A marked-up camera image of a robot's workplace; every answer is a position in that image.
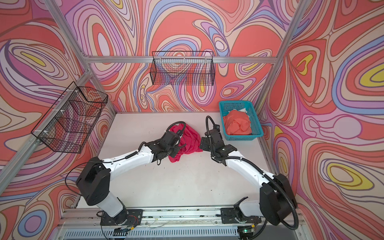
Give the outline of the magenta t shirt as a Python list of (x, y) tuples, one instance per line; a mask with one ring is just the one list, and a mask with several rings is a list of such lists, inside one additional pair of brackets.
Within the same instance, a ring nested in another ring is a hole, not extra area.
[(184, 130), (184, 133), (181, 139), (181, 145), (184, 147), (179, 150), (179, 152), (176, 154), (174, 158), (169, 156), (170, 162), (171, 163), (178, 162), (182, 155), (190, 155), (193, 153), (202, 152), (203, 150), (200, 149), (200, 144), (201, 144), (200, 134), (189, 125), (186, 125), (186, 128)]

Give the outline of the teal plastic basket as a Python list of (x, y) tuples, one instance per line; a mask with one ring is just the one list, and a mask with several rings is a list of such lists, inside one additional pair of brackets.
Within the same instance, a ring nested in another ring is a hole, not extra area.
[[(251, 128), (252, 128), (252, 134), (251, 135), (227, 135), (225, 126), (224, 126), (224, 120), (223, 117), (226, 116), (230, 111), (232, 110), (241, 110), (243, 108), (246, 108), (247, 115), (249, 116), (251, 120)], [(264, 135), (259, 118), (256, 114), (256, 111), (254, 109), (254, 106), (249, 101), (221, 101), (219, 102), (219, 109), (221, 114), (221, 120), (223, 124), (224, 129), (224, 135), (226, 140), (228, 141), (252, 141), (256, 138), (262, 137)]]

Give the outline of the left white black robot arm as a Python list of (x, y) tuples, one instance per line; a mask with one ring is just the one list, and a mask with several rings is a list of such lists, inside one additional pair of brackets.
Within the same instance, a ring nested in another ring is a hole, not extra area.
[(79, 175), (76, 186), (87, 205), (97, 206), (110, 217), (115, 225), (123, 225), (128, 220), (125, 205), (110, 192), (110, 182), (116, 177), (142, 165), (161, 164), (169, 156), (175, 157), (183, 131), (166, 131), (152, 142), (143, 142), (135, 151), (114, 158), (89, 160)]

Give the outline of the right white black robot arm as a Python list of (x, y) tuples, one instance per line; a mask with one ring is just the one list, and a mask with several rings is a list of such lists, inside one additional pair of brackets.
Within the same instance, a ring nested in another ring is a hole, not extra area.
[(257, 200), (244, 197), (234, 205), (239, 221), (255, 216), (274, 226), (283, 224), (290, 230), (299, 227), (298, 205), (284, 175), (269, 173), (246, 159), (237, 148), (224, 143), (219, 130), (207, 131), (200, 149), (210, 152), (213, 161), (236, 171), (259, 191)]

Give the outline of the coral orange t shirt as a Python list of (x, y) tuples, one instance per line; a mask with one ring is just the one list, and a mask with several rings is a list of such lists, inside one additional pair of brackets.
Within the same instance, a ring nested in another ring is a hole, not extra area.
[(227, 135), (251, 135), (251, 120), (247, 113), (232, 110), (223, 117)]

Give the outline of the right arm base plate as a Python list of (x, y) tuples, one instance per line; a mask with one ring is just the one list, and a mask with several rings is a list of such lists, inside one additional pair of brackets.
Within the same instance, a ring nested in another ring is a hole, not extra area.
[(260, 217), (246, 217), (239, 209), (236, 208), (221, 208), (220, 213), (216, 214), (221, 218), (223, 224), (255, 224), (262, 222)]

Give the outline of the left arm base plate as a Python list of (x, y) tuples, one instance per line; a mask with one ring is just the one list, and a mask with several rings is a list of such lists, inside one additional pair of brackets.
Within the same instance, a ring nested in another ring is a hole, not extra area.
[(144, 210), (127, 209), (125, 213), (118, 214), (116, 217), (110, 217), (104, 211), (101, 212), (101, 226), (128, 226), (135, 227), (141, 224)]

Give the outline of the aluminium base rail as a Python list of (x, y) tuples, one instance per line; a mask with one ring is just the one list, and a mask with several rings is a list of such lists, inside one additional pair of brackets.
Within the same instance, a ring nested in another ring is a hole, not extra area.
[(303, 218), (299, 228), (273, 226), (260, 217), (255, 224), (223, 224), (221, 208), (231, 206), (194, 206), (140, 208), (144, 210), (140, 225), (101, 226), (98, 209), (65, 211), (55, 240), (309, 240)]

